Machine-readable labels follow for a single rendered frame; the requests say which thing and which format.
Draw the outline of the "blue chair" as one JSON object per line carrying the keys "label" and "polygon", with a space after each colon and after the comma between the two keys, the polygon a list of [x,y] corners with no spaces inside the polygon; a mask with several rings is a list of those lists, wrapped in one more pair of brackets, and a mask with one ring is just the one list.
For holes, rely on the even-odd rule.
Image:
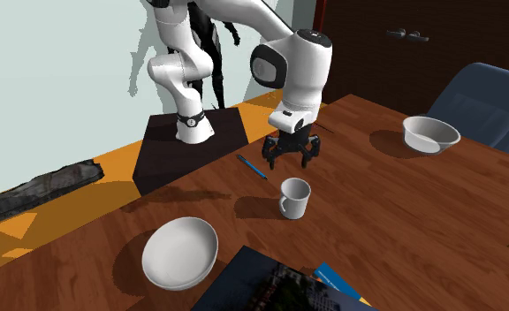
{"label": "blue chair", "polygon": [[509,154],[509,70],[473,63],[457,73],[427,115],[465,138]]}

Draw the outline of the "dark picture book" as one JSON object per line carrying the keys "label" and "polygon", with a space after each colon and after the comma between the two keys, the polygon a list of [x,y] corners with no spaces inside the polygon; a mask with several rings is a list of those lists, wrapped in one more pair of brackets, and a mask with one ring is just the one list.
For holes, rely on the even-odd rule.
{"label": "dark picture book", "polygon": [[191,311],[378,311],[243,246]]}

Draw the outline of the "brown wooden table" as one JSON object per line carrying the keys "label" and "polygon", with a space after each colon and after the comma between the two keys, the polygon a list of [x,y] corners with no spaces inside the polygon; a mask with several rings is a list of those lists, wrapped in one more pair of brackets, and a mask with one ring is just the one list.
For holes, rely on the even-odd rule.
{"label": "brown wooden table", "polygon": [[[318,121],[306,169],[283,155],[270,170],[253,142],[5,264],[0,311],[190,311],[208,281],[169,292],[141,269],[149,235],[181,216],[216,230],[215,273],[248,246],[299,271],[325,262],[381,311],[509,311],[508,154],[468,139],[417,154],[400,113],[355,95]],[[288,178],[311,187],[296,220],[279,210]]]}

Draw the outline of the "dark grey floor mat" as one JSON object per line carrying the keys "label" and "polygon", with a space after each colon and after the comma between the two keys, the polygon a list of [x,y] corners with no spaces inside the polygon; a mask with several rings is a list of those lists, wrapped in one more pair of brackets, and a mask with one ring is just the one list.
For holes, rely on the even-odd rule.
{"label": "dark grey floor mat", "polygon": [[0,193],[0,221],[33,209],[104,177],[93,159],[66,165]]}

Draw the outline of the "blue pen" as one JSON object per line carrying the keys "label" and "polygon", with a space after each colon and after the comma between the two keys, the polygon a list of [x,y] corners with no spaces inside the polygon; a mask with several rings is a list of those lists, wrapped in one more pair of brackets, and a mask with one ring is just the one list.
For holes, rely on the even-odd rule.
{"label": "blue pen", "polygon": [[244,156],[239,154],[237,154],[236,156],[241,162],[243,162],[248,168],[254,171],[258,176],[265,180],[268,180],[267,176],[264,173],[262,173],[259,169],[257,169],[255,166],[253,166]]}

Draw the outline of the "white mug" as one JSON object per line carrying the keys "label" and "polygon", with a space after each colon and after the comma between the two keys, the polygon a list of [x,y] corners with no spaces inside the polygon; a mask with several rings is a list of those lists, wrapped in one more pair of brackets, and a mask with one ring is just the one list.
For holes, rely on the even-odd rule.
{"label": "white mug", "polygon": [[280,186],[279,210],[281,214],[291,220],[304,216],[311,187],[301,178],[288,178]]}

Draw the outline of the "dark robot stand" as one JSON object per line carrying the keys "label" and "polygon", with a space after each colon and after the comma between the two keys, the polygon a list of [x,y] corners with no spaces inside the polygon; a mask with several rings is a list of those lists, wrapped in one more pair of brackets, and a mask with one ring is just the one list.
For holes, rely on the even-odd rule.
{"label": "dark robot stand", "polygon": [[174,114],[149,117],[133,172],[133,182],[141,195],[248,144],[238,108],[208,110],[206,116],[215,134],[200,144],[186,144],[176,138],[177,117]]}

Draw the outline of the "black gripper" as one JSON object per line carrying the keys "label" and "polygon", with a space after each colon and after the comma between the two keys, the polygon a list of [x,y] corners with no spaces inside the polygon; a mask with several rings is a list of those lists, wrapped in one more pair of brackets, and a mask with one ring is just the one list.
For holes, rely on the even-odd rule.
{"label": "black gripper", "polygon": [[301,152],[301,167],[306,169],[308,162],[319,156],[321,140],[317,134],[310,135],[311,124],[301,127],[295,133],[279,130],[278,137],[267,135],[262,146],[262,157],[269,163],[270,169],[275,167],[276,156],[273,148],[277,147],[285,153]]}

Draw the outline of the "wide white bowl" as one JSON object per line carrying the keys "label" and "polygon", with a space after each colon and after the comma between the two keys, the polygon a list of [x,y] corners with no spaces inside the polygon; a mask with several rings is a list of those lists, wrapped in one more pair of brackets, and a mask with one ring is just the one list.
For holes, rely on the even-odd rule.
{"label": "wide white bowl", "polygon": [[214,228],[205,220],[184,216],[164,224],[148,239],[141,256],[147,280],[169,291],[199,284],[212,270],[218,252]]}

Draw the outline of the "dark brown door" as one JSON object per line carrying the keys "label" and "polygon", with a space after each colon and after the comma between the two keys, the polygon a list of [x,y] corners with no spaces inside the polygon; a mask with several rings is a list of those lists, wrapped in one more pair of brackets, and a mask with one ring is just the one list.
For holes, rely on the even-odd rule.
{"label": "dark brown door", "polygon": [[475,62],[509,70],[509,0],[326,0],[323,102],[349,95],[413,115]]}

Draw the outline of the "blue book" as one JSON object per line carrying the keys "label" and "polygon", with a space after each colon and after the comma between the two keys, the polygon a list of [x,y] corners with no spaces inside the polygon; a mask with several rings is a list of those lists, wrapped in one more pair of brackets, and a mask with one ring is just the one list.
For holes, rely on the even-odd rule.
{"label": "blue book", "polygon": [[313,273],[313,277],[316,280],[369,306],[369,303],[327,263],[323,262],[318,268],[316,268]]}

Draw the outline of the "deep white bowl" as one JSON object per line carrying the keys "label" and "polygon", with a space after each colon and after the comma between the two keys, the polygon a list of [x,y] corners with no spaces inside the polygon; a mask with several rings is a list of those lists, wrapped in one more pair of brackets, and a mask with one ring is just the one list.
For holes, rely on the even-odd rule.
{"label": "deep white bowl", "polygon": [[440,154],[461,139],[460,133],[451,125],[426,116],[408,117],[402,126],[405,144],[423,154]]}

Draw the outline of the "black statue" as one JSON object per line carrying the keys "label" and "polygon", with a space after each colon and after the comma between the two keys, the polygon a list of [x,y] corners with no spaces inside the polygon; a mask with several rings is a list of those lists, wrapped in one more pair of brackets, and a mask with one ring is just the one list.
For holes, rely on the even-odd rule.
{"label": "black statue", "polygon": [[218,108],[224,109],[223,57],[217,27],[212,22],[212,19],[195,2],[188,3],[187,8],[194,40],[212,59],[214,66],[211,73],[212,87],[217,99]]}

